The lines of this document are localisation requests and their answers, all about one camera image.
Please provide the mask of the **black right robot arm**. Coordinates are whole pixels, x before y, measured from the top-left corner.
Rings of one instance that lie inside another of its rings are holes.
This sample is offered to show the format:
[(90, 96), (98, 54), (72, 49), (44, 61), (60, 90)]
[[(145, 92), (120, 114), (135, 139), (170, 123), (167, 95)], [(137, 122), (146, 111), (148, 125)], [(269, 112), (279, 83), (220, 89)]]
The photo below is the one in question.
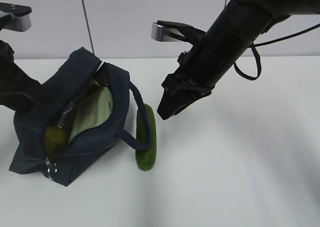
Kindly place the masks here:
[(178, 57), (178, 69), (162, 83), (157, 113), (163, 120), (209, 96), (218, 81), (255, 40), (293, 15), (317, 15), (320, 0), (230, 0), (207, 31), (158, 20), (151, 37), (159, 42), (188, 42), (192, 48)]

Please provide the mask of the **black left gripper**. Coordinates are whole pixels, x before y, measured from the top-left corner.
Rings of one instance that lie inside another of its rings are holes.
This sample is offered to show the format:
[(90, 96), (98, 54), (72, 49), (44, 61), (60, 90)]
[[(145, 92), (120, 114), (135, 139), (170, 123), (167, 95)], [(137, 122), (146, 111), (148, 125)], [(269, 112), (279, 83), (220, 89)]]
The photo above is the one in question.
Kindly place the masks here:
[(43, 86), (14, 62), (11, 46), (0, 42), (0, 104), (15, 112), (28, 112), (41, 99)]

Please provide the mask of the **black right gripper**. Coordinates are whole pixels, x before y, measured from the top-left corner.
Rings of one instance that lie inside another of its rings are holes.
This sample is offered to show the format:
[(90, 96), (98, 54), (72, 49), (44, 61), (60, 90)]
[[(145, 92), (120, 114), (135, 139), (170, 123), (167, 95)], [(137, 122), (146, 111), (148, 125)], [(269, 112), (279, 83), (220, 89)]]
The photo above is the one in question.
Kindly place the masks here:
[(164, 93), (157, 108), (157, 113), (163, 120), (178, 115), (194, 102), (211, 95), (213, 86), (206, 86), (199, 81), (194, 80), (182, 69), (182, 64), (188, 51), (183, 51), (177, 58), (178, 69), (169, 73), (161, 86)]

